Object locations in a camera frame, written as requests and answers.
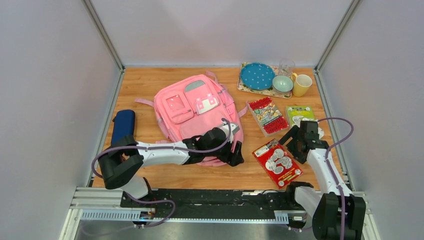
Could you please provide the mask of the red-bordered comic book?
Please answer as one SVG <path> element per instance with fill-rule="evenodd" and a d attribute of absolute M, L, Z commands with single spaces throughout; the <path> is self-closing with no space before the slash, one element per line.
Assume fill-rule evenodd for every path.
<path fill-rule="evenodd" d="M 289 128 L 289 123 L 270 97 L 247 103 L 265 137 L 270 137 Z"/>

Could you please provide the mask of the red comic book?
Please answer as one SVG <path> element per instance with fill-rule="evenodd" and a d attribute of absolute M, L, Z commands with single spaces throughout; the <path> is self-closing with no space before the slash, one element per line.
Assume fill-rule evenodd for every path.
<path fill-rule="evenodd" d="M 279 189 L 288 186 L 303 174 L 302 169 L 276 139 L 257 148 L 252 155 Z"/>

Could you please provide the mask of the pink student backpack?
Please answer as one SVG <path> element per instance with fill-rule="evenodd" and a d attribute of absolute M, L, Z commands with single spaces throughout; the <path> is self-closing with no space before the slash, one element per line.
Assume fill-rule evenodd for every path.
<path fill-rule="evenodd" d="M 239 133 L 235 139 L 243 143 L 240 118 L 247 113 L 248 107 L 238 111 L 227 88 L 210 71 L 161 89 L 153 101 L 137 98 L 135 102 L 153 107 L 161 132 L 172 142 L 204 134 L 226 124 L 222 121 L 225 118 L 238 124 Z M 199 165 L 218 167 L 224 163 L 208 157 Z"/>

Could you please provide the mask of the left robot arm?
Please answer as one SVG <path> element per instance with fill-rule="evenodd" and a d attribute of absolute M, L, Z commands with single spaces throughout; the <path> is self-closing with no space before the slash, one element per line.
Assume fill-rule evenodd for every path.
<path fill-rule="evenodd" d="M 172 143 L 145 143 L 127 135 L 99 153 L 94 163 L 100 166 L 97 176 L 106 189 L 122 189 L 138 206 L 148 207 L 153 194 L 147 180 L 136 175 L 140 168 L 175 164 L 193 165 L 207 158 L 232 167 L 244 162 L 242 142 L 236 140 L 240 128 L 235 123 L 222 124 L 190 138 Z"/>

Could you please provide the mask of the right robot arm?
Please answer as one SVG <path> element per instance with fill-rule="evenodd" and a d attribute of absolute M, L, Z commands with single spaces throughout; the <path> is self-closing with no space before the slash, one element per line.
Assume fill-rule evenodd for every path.
<path fill-rule="evenodd" d="M 319 122 L 301 120 L 280 140 L 295 160 L 308 163 L 321 190 L 307 182 L 292 181 L 286 187 L 286 205 L 301 206 L 312 217 L 312 231 L 317 240 L 359 240 L 366 214 L 365 200 L 345 184 L 331 154 L 337 143 L 329 145 L 319 137 Z"/>

